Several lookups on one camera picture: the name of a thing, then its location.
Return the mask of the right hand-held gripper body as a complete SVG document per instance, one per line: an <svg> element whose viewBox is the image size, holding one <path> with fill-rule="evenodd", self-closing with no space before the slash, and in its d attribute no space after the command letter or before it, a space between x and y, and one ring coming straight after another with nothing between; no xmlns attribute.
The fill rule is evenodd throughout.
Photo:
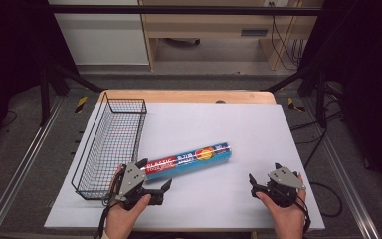
<svg viewBox="0 0 382 239"><path fill-rule="evenodd" d="M297 173L287 167L280 167L268 174L270 179L262 186L265 193L277 206L286 208L296 202L297 192L306 190L305 185L298 179Z"/></svg>

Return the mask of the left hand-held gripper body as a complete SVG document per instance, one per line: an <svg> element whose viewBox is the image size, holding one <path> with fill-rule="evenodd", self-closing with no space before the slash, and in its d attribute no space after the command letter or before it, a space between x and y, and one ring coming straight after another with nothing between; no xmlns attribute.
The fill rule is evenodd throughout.
<svg viewBox="0 0 382 239"><path fill-rule="evenodd" d="M123 204L126 210L132 209L139 199L150 194L149 205L161 205L164 193L160 189L145 189L143 183L146 180L144 167L139 169L136 162L125 164L114 181L114 200Z"/></svg>

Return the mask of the black wire basket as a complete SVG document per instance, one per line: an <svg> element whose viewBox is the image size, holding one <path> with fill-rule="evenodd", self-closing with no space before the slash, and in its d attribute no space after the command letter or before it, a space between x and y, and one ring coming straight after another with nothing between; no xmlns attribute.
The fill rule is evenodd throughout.
<svg viewBox="0 0 382 239"><path fill-rule="evenodd" d="M144 99L115 99L104 93L88 123L89 131L71 184L85 200L103 199L121 164L136 162L147 114Z"/></svg>

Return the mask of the blue plastic wrap box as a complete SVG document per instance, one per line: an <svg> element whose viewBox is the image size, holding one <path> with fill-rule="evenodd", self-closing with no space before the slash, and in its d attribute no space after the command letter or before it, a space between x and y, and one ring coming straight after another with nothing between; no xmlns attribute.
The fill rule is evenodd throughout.
<svg viewBox="0 0 382 239"><path fill-rule="evenodd" d="M228 161L231 156L230 145L227 142L222 142L151 160L142 167L142 170L148 180L155 180L206 168L215 163L223 163Z"/></svg>

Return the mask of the person's left hand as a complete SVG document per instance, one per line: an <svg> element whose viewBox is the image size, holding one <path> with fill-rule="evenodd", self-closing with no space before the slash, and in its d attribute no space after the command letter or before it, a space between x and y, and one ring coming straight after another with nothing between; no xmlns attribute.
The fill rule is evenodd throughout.
<svg viewBox="0 0 382 239"><path fill-rule="evenodd" d="M148 206L150 199L150 194L142 196L130 210L125 210L120 202L112 202L103 234L109 239L128 239L135 222Z"/></svg>

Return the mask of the person's right hand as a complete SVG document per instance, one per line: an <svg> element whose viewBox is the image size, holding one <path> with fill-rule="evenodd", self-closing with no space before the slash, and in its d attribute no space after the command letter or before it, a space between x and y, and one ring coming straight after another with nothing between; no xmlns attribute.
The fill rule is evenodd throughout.
<svg viewBox="0 0 382 239"><path fill-rule="evenodd" d="M303 239L305 214L301 209L296 205L279 207L263 192L257 192L256 195L274 220L277 239Z"/></svg>

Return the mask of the white table mat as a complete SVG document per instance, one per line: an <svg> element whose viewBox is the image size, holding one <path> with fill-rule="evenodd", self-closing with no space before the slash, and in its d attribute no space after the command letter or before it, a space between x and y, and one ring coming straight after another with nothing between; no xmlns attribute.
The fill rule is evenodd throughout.
<svg viewBox="0 0 382 239"><path fill-rule="evenodd" d="M275 162L304 169L284 111L271 104L147 103L137 159L155 160L227 142L226 162L171 176L160 206L151 206L135 224L138 231L251 231L273 225L268 210L251 195L249 174L268 181ZM75 159L51 209L46 227L95 229L103 205L85 200L71 184Z"/></svg>

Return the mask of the yellow black floor tape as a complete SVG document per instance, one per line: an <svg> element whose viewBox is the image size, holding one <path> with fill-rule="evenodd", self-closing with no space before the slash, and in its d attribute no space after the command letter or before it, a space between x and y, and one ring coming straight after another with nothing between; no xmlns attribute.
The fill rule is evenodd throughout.
<svg viewBox="0 0 382 239"><path fill-rule="evenodd" d="M75 113L80 113L87 101L87 96L82 96L79 101L78 101L78 104L76 106L76 109L75 109Z"/></svg>
<svg viewBox="0 0 382 239"><path fill-rule="evenodd" d="M297 106L293 102L292 98L287 98L287 105L288 105L288 108L291 109L291 110L296 110L296 111L299 111L299 112L305 112L305 107Z"/></svg>

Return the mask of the black metal stand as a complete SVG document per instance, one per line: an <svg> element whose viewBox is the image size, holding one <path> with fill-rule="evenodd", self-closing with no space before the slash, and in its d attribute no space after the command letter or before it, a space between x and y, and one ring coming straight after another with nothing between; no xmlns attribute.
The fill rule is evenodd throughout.
<svg viewBox="0 0 382 239"><path fill-rule="evenodd" d="M302 83L297 90L300 96L307 97L313 92L313 90L316 90L315 119L321 128L327 128L324 108L326 79L320 63L310 63L307 66L302 67L292 75L286 77L284 80L263 89L263 92L275 93L279 89L298 79L302 79Z"/></svg>
<svg viewBox="0 0 382 239"><path fill-rule="evenodd" d="M43 68L40 73L42 119L40 126L44 126L51 117L49 86L52 86L59 96L66 96L70 90L65 78L71 79L87 89L100 93L103 88L87 81L79 74L58 64L51 64Z"/></svg>

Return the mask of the wooden table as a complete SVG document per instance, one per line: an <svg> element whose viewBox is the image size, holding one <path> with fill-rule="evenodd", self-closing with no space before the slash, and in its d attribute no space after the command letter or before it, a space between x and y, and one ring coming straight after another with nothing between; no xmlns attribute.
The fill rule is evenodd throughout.
<svg viewBox="0 0 382 239"><path fill-rule="evenodd" d="M148 103L215 103L233 104L271 104L277 103L270 92L234 90L106 90L98 97L109 99L145 99Z"/></svg>

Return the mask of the white cabinet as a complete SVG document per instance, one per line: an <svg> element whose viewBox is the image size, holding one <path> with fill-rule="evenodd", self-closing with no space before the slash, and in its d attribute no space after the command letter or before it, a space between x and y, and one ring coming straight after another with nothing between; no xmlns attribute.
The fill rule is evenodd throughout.
<svg viewBox="0 0 382 239"><path fill-rule="evenodd" d="M56 14L77 65L148 65L139 14Z"/></svg>

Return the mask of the light wooden desk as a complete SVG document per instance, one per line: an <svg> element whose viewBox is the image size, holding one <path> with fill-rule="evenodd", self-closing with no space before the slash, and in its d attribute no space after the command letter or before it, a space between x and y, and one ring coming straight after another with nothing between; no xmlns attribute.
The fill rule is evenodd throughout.
<svg viewBox="0 0 382 239"><path fill-rule="evenodd" d="M138 0L141 6L320 8L324 0ZM309 38L314 16L144 14L146 37L157 39L257 39L271 70L286 56L291 40Z"/></svg>

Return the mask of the aluminium floor rail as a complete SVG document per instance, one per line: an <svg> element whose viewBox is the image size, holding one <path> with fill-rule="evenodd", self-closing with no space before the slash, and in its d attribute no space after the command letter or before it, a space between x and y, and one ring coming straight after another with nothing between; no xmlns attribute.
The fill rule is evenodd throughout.
<svg viewBox="0 0 382 239"><path fill-rule="evenodd" d="M32 142L30 143L26 153L24 154L21 162L19 163L16 171L14 172L10 182L7 184L1 198L0 198L0 226L4 221L10 207L13 204L31 166L36 160L47 135L54 124L55 118L58 116L64 97L55 97L55 101L51 107L49 118L45 123L39 127Z"/></svg>
<svg viewBox="0 0 382 239"><path fill-rule="evenodd" d="M337 106L337 101L330 100L319 107L316 106L319 100L303 99L302 101L313 120L320 121L317 113L321 110L325 110L325 116L323 117L325 120L324 127L317 125L315 129L320 134L321 141L319 145L325 154L325 158L333 172L338 188L343 195L341 201L348 207L363 239L380 239L378 230L367 212L366 206L358 194L354 183L350 179L349 173L345 170L332 141L327 135L327 133L330 132L327 123L334 115L340 115L340 108Z"/></svg>

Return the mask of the black metal frame bar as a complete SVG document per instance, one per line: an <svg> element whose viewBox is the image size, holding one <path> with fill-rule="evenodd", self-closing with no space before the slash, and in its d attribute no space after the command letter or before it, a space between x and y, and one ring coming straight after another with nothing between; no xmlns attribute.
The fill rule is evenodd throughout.
<svg viewBox="0 0 382 239"><path fill-rule="evenodd" d="M53 13L69 14L188 14L188 15L274 15L319 16L322 8L222 7L222 6L133 6L49 5Z"/></svg>

